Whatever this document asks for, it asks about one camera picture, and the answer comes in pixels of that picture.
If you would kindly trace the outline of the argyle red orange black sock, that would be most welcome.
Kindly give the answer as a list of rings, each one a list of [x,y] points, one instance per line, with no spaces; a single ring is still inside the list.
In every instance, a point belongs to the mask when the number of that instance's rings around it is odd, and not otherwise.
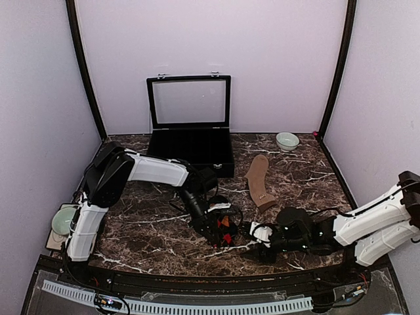
[[[217,233],[215,247],[232,247],[238,234],[238,225],[229,215],[217,215]]]

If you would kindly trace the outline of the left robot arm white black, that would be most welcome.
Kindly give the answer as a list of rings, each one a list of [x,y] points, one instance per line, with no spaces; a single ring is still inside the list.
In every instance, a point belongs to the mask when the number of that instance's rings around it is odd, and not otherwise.
[[[130,188],[170,186],[181,202],[181,211],[190,217],[189,225],[213,247],[233,245],[239,226],[232,221],[238,210],[225,197],[212,190],[219,187],[216,172],[198,169],[182,159],[147,156],[111,142],[88,165],[81,189],[76,194],[75,215],[65,244],[71,262],[66,270],[78,286],[93,280],[82,262],[89,260],[95,238],[106,213],[119,203]]]

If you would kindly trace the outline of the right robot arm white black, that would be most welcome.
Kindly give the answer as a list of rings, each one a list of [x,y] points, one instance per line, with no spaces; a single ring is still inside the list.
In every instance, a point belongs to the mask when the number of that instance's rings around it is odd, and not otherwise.
[[[350,284],[360,266],[411,240],[419,241],[419,175],[404,171],[399,181],[382,196],[348,213],[318,222],[304,209],[282,209],[274,224],[245,222],[240,232],[257,246],[259,259],[276,262],[280,252],[303,251],[330,255],[350,249],[350,259],[335,270],[335,279]]]

